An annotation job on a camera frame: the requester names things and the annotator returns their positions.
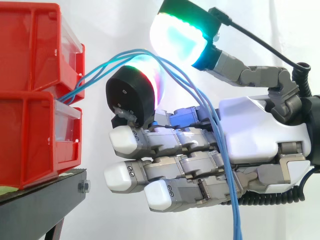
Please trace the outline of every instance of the blue cable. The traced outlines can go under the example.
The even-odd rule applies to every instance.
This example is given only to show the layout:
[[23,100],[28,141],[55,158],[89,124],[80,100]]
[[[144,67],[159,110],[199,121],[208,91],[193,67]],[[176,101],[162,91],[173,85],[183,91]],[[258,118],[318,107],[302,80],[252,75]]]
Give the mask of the blue cable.
[[[155,56],[154,54],[152,54],[151,52],[149,52],[149,51],[147,51],[145,49],[134,49],[134,50],[125,51],[125,52],[122,52],[122,53],[119,53],[119,54],[115,55],[113,58],[110,59],[110,61],[108,61],[106,63],[103,63],[100,66],[96,67],[93,71],[91,71],[86,76],[84,76],[81,79],[81,81],[83,81],[86,77],[91,75],[93,72],[95,72],[99,68],[103,68],[104,69],[111,62],[115,62],[115,61],[118,61],[118,60],[124,59],[124,58],[127,58],[126,60],[124,60],[121,63],[117,64],[116,66],[114,66],[113,68],[111,68],[110,70],[105,72],[103,75],[97,77],[100,73],[103,72],[103,70],[100,70],[100,72],[97,75],[95,75],[90,81],[86,82],[82,86],[79,86],[80,82],[78,82],[77,83],[77,88],[75,90],[73,90],[72,92],[70,92],[70,93],[66,94],[65,96],[63,96],[61,99],[63,101],[65,101],[65,100],[67,100],[69,98],[74,98],[74,96],[76,94],[78,94],[79,92],[83,91],[85,88],[87,88],[90,85],[94,84],[95,82],[97,82],[98,80],[100,80],[101,78],[103,78],[104,76],[109,74],[111,71],[113,71],[117,67],[119,67],[119,66],[125,64],[126,62],[130,61],[135,56],[141,55],[141,54],[147,54],[147,55],[152,56],[154,59],[156,59],[158,61],[158,63],[163,67],[163,69],[169,74],[169,76],[172,77],[189,94],[191,94],[192,97],[194,97],[194,99],[206,111],[206,113],[207,113],[207,115],[209,117],[210,123],[212,125],[212,129],[214,130],[214,135],[215,135],[215,137],[217,139],[218,147],[219,147],[221,155],[222,155],[222,159],[223,159],[223,163],[224,163],[224,170],[225,170],[226,179],[227,179],[227,184],[228,184],[228,187],[229,187],[229,190],[230,190],[230,199],[231,199],[231,205],[232,205],[232,211],[233,211],[233,239],[234,240],[242,240],[239,204],[238,204],[238,198],[237,198],[237,193],[236,193],[236,187],[235,187],[232,168],[231,168],[231,165],[230,165],[230,160],[229,160],[229,155],[228,155],[228,150],[227,150],[227,144],[226,144],[224,132],[223,132],[219,117],[217,115],[217,112],[216,112],[215,108],[213,107],[212,103],[210,102],[209,98],[194,85],[194,83],[190,80],[190,78],[180,68],[178,68],[176,65],[174,65],[173,63],[171,63],[170,61],[168,61],[168,60],[166,60],[164,58]],[[172,72],[169,68],[167,68],[167,66],[165,66],[162,61],[167,63],[167,64],[169,64],[174,69],[176,69],[186,79],[186,81],[184,79],[182,79],[179,75],[177,75],[174,72]],[[199,98],[188,87],[192,88],[196,92],[196,94],[198,95]]]
[[85,89],[87,82],[86,82],[85,84],[79,86],[80,83],[81,83],[82,81],[84,81],[87,77],[89,77],[90,75],[92,75],[94,72],[96,72],[98,69],[101,69],[101,68],[103,68],[103,67],[106,67],[106,66],[108,66],[109,64],[112,64],[112,63],[114,63],[114,62],[116,62],[116,61],[119,61],[119,60],[122,60],[122,59],[127,59],[128,57],[135,57],[135,56],[137,56],[137,55],[139,55],[139,54],[136,53],[136,54],[132,54],[132,55],[127,55],[127,56],[124,56],[124,57],[119,57],[119,58],[117,58],[117,59],[114,59],[114,57],[111,58],[109,61],[107,61],[107,62],[105,62],[105,63],[97,66],[95,69],[93,69],[92,71],[90,71],[89,73],[87,73],[86,75],[84,75],[84,76],[78,81],[78,83],[76,84],[76,88],[75,88],[73,91],[71,91],[71,92],[67,93],[66,95],[58,98],[57,100],[64,103],[67,99],[70,98],[70,96],[73,95],[73,93],[75,92],[76,89],[81,89],[81,90]]

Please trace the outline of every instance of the white backdrop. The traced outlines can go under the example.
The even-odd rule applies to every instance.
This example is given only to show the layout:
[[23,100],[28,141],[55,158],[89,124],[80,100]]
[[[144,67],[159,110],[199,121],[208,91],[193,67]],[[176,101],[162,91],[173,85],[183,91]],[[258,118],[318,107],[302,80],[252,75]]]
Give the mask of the white backdrop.
[[[162,0],[57,0],[64,18],[86,47],[86,71],[113,55],[130,49],[153,51],[149,29]],[[318,57],[320,7],[316,0],[194,0],[208,10],[218,7],[232,19],[270,43],[296,62],[312,66],[310,86],[320,94]],[[217,47],[246,65],[286,66],[246,36],[223,26]],[[184,70],[218,107],[221,99],[266,94],[263,88],[238,88],[192,67]],[[64,221],[61,240],[231,240],[232,209],[229,206],[190,209],[181,213],[149,211],[144,193],[113,194],[105,184],[103,170],[122,159],[114,154],[108,132],[112,112],[106,101],[108,77],[86,90],[77,104],[83,110],[81,168],[87,168],[91,192]],[[160,108],[172,112],[196,102],[171,79]],[[320,176],[305,186],[305,202],[274,206],[241,206],[243,239],[319,239]]]

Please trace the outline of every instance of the stacked red bins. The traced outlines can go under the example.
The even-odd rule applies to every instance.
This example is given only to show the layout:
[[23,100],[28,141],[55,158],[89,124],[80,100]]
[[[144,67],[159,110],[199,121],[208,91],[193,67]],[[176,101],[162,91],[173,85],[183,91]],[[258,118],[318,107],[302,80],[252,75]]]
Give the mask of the stacked red bins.
[[23,189],[78,166],[82,112],[56,98],[84,75],[85,48],[57,4],[0,2],[0,73],[0,186]]

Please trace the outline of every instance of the screw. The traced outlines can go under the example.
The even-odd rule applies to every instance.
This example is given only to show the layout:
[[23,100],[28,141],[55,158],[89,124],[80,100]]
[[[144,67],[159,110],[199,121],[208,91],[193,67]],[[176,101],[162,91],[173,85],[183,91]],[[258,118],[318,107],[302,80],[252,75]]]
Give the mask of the screw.
[[87,194],[90,192],[91,182],[90,180],[82,180],[78,183],[78,190],[80,193]]

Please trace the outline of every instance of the black metal stand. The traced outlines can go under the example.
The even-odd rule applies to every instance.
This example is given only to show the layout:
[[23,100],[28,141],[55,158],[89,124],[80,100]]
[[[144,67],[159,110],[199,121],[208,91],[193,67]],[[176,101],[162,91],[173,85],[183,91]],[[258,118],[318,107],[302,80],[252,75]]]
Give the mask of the black metal stand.
[[79,189],[87,179],[85,169],[50,182],[0,196],[1,240],[59,240],[64,217],[86,198]]

